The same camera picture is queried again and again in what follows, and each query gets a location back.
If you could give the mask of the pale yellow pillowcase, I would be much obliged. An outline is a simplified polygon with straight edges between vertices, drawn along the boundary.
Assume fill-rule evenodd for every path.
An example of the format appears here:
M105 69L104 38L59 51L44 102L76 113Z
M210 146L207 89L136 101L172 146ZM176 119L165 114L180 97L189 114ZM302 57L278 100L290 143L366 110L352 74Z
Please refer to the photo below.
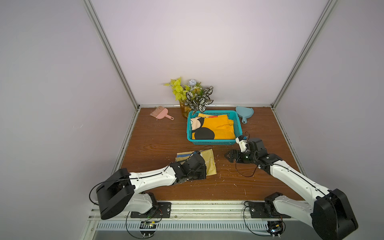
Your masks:
M186 160L192 153L193 152L177 153L175 160L176 160L176 162ZM201 150L200 154L203 157L203 159L205 160L205 164L207 167L207 170L206 170L207 176L216 175L217 169L216 169L216 165L215 165L213 150L212 149Z

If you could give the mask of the teal plastic laundry basket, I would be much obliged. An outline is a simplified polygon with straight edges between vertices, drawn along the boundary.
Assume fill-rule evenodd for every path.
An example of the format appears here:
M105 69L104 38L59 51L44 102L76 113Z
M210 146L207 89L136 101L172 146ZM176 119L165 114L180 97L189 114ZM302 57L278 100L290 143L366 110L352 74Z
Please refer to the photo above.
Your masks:
M190 119L198 117L199 114L210 115L210 116L219 116L227 115L230 120L234 121L234 129L236 138L243 134L241 127L241 121L238 117L238 114L235 111L231 110L210 110L205 111L204 113L190 112L187 120L187 140L195 145L233 145L236 143L236 138L234 140L193 140Z

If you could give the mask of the yellow cartoon pillowcase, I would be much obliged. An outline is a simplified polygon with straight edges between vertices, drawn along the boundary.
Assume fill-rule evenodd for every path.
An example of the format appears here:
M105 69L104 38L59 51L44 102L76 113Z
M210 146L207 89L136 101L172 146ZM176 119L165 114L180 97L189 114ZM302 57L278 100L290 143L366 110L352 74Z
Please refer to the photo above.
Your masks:
M227 115L210 116L199 114L190 119L193 140L234 140L234 121Z

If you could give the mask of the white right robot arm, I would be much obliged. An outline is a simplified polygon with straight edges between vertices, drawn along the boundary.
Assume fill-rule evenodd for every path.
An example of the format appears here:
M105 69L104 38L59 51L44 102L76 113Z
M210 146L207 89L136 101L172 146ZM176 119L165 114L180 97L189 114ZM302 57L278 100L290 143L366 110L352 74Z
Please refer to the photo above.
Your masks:
M282 181L304 201L296 201L282 193L265 198L262 207L248 202L250 211L270 218L289 216L313 228L323 240L342 240L359 227L347 195L339 189L330 190L302 175L276 154L269 154L261 139L236 138L239 150L230 150L226 159L235 164L254 164L258 169Z

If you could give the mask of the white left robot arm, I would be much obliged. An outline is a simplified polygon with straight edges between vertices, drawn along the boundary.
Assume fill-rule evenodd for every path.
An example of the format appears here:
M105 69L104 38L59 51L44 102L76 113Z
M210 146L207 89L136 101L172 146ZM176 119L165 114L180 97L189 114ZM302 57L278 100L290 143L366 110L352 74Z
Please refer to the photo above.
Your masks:
M154 194L146 191L191 180L204 180L206 176L207 166L200 152L193 152L187 159L158 170L134 173L126 168L120 169L97 185L101 219L111 219L124 209L142 215L154 215L159 205Z

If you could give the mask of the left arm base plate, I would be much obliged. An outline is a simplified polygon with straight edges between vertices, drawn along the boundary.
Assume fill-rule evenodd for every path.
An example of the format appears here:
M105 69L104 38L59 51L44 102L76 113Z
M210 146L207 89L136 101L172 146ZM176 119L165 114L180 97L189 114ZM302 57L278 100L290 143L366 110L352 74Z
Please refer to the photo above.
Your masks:
M171 202L159 202L156 207L150 209L147 213L140 214L139 212L131 212L131 219L153 219L164 218L169 219L171 217Z

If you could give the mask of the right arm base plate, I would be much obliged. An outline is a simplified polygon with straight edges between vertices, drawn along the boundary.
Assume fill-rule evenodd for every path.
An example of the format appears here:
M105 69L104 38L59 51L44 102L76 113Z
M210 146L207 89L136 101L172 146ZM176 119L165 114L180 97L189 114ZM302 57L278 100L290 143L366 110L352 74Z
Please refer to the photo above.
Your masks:
M276 209L266 202L244 202L245 207L249 208L252 219L290 219L288 215L280 214Z

